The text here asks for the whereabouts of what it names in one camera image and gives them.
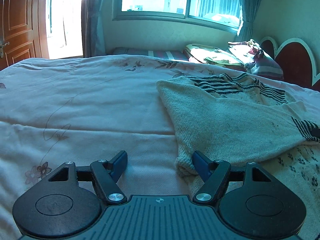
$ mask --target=window frame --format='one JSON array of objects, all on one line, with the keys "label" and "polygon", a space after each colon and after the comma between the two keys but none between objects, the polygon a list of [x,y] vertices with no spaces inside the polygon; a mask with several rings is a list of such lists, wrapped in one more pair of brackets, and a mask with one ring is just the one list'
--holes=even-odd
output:
[{"label": "window frame", "polygon": [[122,11],[122,0],[113,0],[112,20],[160,20],[181,22],[186,24],[193,24],[199,26],[210,27],[218,30],[227,31],[230,33],[237,33],[239,26],[225,25],[212,20],[205,20],[201,17],[189,15],[190,2],[187,0],[185,14],[169,13],[169,12],[151,12],[151,11]]}]

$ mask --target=bright doorway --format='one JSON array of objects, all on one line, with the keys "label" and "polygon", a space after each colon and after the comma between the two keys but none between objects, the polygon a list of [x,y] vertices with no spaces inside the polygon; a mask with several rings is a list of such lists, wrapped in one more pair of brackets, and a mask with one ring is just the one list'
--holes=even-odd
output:
[{"label": "bright doorway", "polygon": [[81,0],[46,0],[50,59],[82,57]]}]

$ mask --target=red headboard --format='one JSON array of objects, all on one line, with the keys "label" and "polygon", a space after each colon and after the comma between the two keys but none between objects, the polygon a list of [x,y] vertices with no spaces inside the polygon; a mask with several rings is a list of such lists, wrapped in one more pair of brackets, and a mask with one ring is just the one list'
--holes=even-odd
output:
[{"label": "red headboard", "polygon": [[320,73],[317,72],[316,61],[309,46],[301,39],[286,40],[276,49],[276,42],[271,37],[264,38],[261,48],[280,65],[284,81],[300,87],[320,91]]}]

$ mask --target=wooden door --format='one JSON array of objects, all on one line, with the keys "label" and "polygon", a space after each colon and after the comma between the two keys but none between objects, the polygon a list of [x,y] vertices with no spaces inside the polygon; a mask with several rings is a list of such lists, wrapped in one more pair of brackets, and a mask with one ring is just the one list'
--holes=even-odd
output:
[{"label": "wooden door", "polygon": [[45,0],[0,0],[0,70],[31,57],[49,58]]}]

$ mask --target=metal screw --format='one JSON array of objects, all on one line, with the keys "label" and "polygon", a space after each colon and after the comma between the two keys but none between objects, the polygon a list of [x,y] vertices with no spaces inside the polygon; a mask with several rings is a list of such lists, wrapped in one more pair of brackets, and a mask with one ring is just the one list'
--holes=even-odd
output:
[{"label": "metal screw", "polygon": [[120,193],[113,193],[108,196],[108,199],[111,201],[121,201],[123,198],[124,196]]},{"label": "metal screw", "polygon": [[196,195],[196,199],[199,201],[208,201],[211,199],[211,195],[209,195],[207,193],[200,193],[200,194]]}]

